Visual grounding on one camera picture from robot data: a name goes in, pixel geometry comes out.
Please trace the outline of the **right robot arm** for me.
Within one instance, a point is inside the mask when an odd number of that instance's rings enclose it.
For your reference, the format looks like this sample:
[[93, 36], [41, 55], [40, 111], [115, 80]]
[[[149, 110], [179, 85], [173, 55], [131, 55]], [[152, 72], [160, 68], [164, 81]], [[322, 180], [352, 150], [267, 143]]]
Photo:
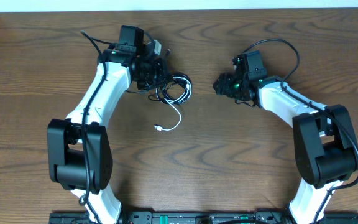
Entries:
[[232, 60], [233, 74], [213, 83], [218, 95], [237, 104], [265, 109], [293, 129], [295, 161], [301, 182], [284, 223], [317, 223], [333, 193], [345, 189], [358, 172], [358, 145], [348, 110], [308, 99], [278, 76], [268, 76], [259, 51]]

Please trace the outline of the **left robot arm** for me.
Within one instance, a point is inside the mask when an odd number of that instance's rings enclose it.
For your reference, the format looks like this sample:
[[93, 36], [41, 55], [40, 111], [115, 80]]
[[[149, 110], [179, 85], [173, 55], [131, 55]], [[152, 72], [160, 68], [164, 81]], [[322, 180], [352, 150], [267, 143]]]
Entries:
[[47, 127], [49, 174], [78, 197], [95, 223], [119, 223], [122, 205], [109, 182], [113, 159], [109, 120], [131, 82], [148, 91], [168, 75], [157, 40], [112, 44], [98, 59], [95, 78], [77, 107]]

